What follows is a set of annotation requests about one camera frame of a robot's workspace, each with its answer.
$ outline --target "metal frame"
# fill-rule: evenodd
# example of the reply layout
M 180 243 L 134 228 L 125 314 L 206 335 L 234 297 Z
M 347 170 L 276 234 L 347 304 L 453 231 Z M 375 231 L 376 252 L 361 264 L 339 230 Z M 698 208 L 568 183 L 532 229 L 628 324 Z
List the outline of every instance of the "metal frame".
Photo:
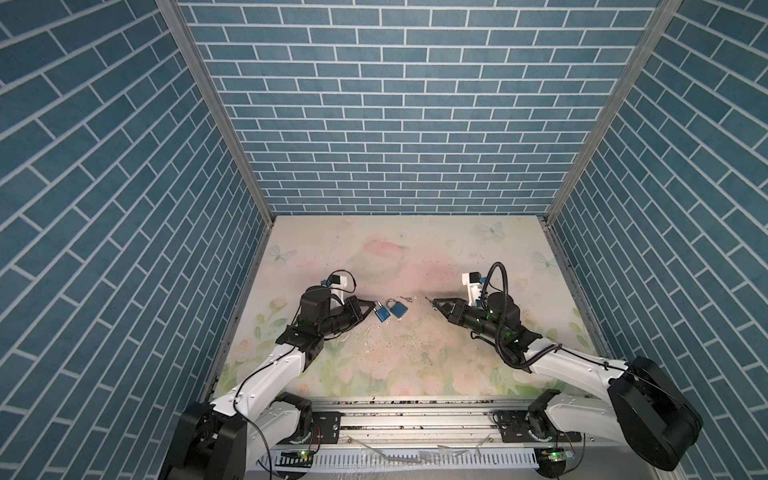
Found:
M 576 276 L 576 271 L 571 265 L 571 261 L 563 250 L 562 243 L 558 233 L 554 230 L 554 227 L 541 221 L 541 229 L 544 231 L 544 236 L 547 237 L 549 247 L 552 249 L 554 258 L 558 262 L 558 267 L 563 274 L 565 283 L 568 285 L 568 289 L 571 291 L 571 296 L 574 298 L 576 308 L 581 313 L 581 319 L 584 320 L 584 326 L 587 328 L 594 348 L 598 351 L 600 356 L 604 356 L 609 359 L 616 358 L 615 353 L 608 341 L 605 339 L 603 329 L 600 328 L 597 316 L 594 314 L 594 310 L 587 299 L 584 289 Z
M 205 61 L 197 49 L 192 37 L 192 31 L 184 19 L 184 13 L 181 11 L 178 0 L 156 0 L 156 3 L 160 9 L 160 14 L 163 15 L 163 20 L 168 25 L 170 34 L 176 41 L 181 56 L 184 57 L 184 61 L 187 63 L 197 88 L 208 105 L 208 110 L 210 110 L 210 114 L 219 128 L 219 132 L 221 132 L 224 143 L 227 144 L 227 148 L 229 148 L 232 154 L 237 170 L 240 171 L 245 184 L 248 186 L 248 191 L 251 197 L 253 197 L 253 201 L 256 202 L 256 206 L 264 217 L 266 225 L 272 227 L 274 215 L 272 215 L 270 205 L 267 203 L 264 193 L 259 187 L 256 176 L 253 174 L 248 156 L 243 149 L 243 145 L 240 143 L 240 139 L 237 137 L 237 133 L 235 133 L 230 116 L 224 108 L 210 72 L 205 66 Z
M 253 281 L 256 279 L 256 273 L 261 265 L 261 260 L 264 257 L 266 251 L 266 244 L 269 243 L 270 234 L 272 233 L 272 225 L 266 226 L 264 232 L 259 239 L 259 248 L 256 250 L 256 254 L 253 255 L 253 259 L 250 262 L 248 270 L 248 277 L 246 278 L 243 288 L 240 290 L 240 295 L 237 297 L 237 304 L 232 311 L 232 317 L 229 324 L 227 324 L 227 330 L 221 337 L 221 344 L 216 351 L 216 357 L 214 358 L 213 365 L 210 366 L 208 375 L 206 376 L 203 391 L 200 394 L 198 402 L 205 403 L 213 398 L 214 390 L 219 379 L 219 374 L 223 368 L 224 362 L 227 361 L 227 354 L 230 352 L 230 346 L 232 345 L 232 339 L 237 332 L 237 326 L 240 325 L 240 318 L 243 316 L 243 310 L 245 310 L 245 304 L 250 296 L 251 288 L 253 288 Z
M 624 70 L 621 71 L 616 84 L 614 85 L 611 94 L 608 95 L 608 100 L 605 102 L 605 106 L 600 110 L 597 120 L 594 121 L 592 130 L 587 134 L 587 138 L 584 139 L 584 143 L 581 145 L 576 158 L 574 160 L 571 169 L 565 175 L 563 184 L 560 186 L 554 200 L 547 208 L 547 212 L 544 215 L 547 223 L 554 223 L 560 212 L 563 210 L 565 202 L 568 200 L 568 196 L 576 187 L 579 178 L 587 169 L 587 166 L 592 161 L 592 155 L 598 149 L 598 146 L 603 141 L 605 134 L 608 132 L 608 128 L 613 123 L 616 115 L 624 103 L 624 99 L 627 98 L 629 92 L 632 89 L 632 85 L 640 76 L 643 71 L 650 54 L 653 53 L 654 48 L 661 40 L 661 35 L 667 26 L 672 21 L 675 12 L 680 7 L 680 3 L 683 0 L 661 0 L 659 5 L 654 10 L 654 13 L 650 16 L 648 23 L 643 30 L 643 34 L 640 37 L 640 41 L 637 46 L 632 50 L 627 64 L 624 66 Z
M 683 467 L 680 465 L 678 465 L 677 468 L 672 472 L 665 472 L 664 470 L 659 470 L 658 468 L 654 468 L 654 471 L 656 472 L 656 476 L 659 478 L 659 480 L 686 480 Z
M 485 448 L 548 447 L 554 443 L 504 443 L 490 413 L 495 410 L 526 410 L 530 401 L 514 399 L 434 400 L 425 399 L 376 400 L 312 399 L 314 412 L 341 412 L 339 443 L 323 448 L 359 449 L 364 442 L 375 448 L 407 449 L 450 445 L 473 449 L 482 442 Z M 608 439 L 588 436 L 590 445 L 620 445 Z

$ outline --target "floral tabletop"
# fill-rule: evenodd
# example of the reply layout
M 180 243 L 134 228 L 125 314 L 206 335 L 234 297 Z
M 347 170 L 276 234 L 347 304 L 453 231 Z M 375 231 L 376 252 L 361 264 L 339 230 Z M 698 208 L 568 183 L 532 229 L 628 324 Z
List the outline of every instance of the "floral tabletop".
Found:
M 589 335 L 538 219 L 520 217 L 278 217 L 221 372 L 217 395 L 257 367 L 293 318 L 301 294 L 345 269 L 355 294 L 408 311 L 375 315 L 325 342 L 286 388 L 310 398 L 509 396 L 543 389 L 577 392 L 547 376 L 505 366 L 493 348 L 448 323 L 430 299 L 466 296 L 461 274 L 507 269 L 523 324 L 566 346 L 594 353 Z M 501 286 L 501 277 L 494 278 Z

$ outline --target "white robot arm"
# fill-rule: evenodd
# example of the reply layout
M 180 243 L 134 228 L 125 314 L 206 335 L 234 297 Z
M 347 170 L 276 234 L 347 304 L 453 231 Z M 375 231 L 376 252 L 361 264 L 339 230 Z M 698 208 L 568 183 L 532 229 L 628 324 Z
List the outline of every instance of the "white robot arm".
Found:
M 486 295 L 499 269 L 503 290 Z M 558 432 L 589 432 L 629 445 L 657 468 L 673 470 L 696 442 L 702 419 L 654 362 L 632 362 L 577 353 L 526 329 L 520 308 L 507 294 L 506 269 L 494 263 L 486 276 L 462 274 L 468 299 L 434 299 L 450 322 L 472 330 L 513 369 L 550 376 L 592 395 L 578 398 L 544 392 L 528 408 L 531 433 L 546 439 Z
M 346 277 L 337 272 L 306 290 L 294 321 L 244 381 L 182 413 L 160 480 L 243 478 L 246 467 L 281 440 L 304 443 L 309 438 L 310 401 L 280 392 L 317 357 L 327 336 L 359 325 L 377 304 L 354 295 L 344 298 L 354 288 L 346 290 Z

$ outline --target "padlock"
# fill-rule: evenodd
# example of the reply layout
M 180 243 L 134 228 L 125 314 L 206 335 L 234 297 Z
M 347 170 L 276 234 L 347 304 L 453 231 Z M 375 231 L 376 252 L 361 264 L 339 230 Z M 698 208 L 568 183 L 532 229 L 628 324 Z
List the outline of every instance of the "padlock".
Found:
M 389 311 L 384 308 L 381 302 L 376 302 L 376 305 L 379 306 L 379 308 L 373 307 L 373 311 L 376 312 L 376 316 L 379 317 L 380 322 L 384 322 L 386 319 L 389 318 Z
M 394 306 L 389 306 L 390 303 L 395 302 Z M 408 311 L 408 307 L 403 305 L 402 303 L 398 302 L 397 300 L 391 298 L 386 301 L 386 307 L 389 309 L 389 312 L 396 316 L 397 318 L 402 318 L 403 315 L 406 314 Z

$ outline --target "brick wall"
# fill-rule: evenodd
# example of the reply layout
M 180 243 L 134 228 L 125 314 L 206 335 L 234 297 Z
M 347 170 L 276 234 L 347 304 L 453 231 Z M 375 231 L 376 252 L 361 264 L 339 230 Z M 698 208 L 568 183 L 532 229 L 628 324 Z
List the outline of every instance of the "brick wall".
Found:
M 702 413 L 690 478 L 766 478 L 766 24 L 684 0 L 555 225 L 614 351 Z
M 262 230 L 152 0 L 0 3 L 0 478 L 156 475 Z
M 542 214 L 657 0 L 216 3 L 182 1 L 278 214 Z

